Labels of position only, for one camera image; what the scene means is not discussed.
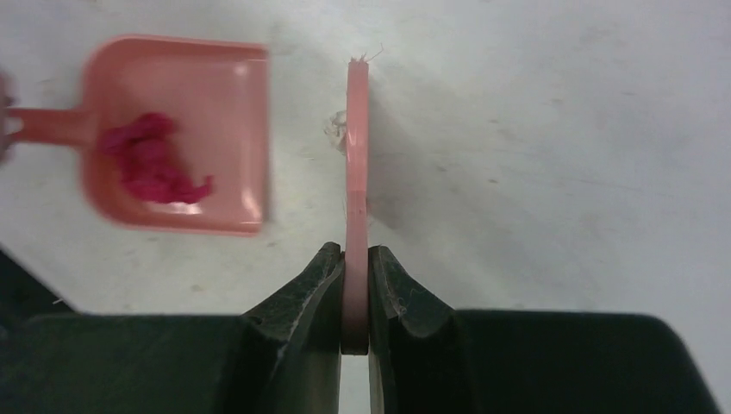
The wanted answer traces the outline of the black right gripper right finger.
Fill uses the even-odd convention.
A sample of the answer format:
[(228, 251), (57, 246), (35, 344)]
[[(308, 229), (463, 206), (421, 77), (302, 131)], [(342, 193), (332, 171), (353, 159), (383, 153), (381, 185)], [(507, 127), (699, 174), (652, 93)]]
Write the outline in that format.
[(624, 313), (456, 310), (369, 250), (374, 413), (717, 413), (681, 338)]

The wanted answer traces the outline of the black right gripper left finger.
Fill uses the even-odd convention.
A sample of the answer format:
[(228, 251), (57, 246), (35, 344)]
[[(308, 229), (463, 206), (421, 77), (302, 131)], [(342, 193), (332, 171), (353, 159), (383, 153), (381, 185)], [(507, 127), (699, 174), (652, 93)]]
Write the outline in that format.
[(4, 413), (335, 413), (341, 248), (240, 315), (52, 314), (1, 343)]

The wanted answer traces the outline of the pink plastic hand brush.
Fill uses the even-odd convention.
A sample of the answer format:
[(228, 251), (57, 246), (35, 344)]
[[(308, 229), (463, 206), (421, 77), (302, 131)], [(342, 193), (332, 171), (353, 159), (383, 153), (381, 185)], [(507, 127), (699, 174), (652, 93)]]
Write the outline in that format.
[(369, 348), (368, 178), (369, 63), (365, 55), (347, 68), (346, 245), (341, 311), (341, 351), (364, 355)]

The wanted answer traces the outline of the pink plastic dustpan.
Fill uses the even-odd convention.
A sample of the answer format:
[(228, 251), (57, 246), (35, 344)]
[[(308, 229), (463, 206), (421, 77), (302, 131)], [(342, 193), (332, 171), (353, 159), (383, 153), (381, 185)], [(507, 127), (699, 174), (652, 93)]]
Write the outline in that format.
[[(89, 203), (137, 229), (255, 235), (269, 207), (269, 53), (261, 44), (127, 35), (87, 60), (78, 105), (67, 110), (13, 107), (14, 141), (71, 147)], [(158, 115), (161, 143), (193, 186), (195, 203), (146, 202), (132, 193), (101, 140), (117, 127)]]

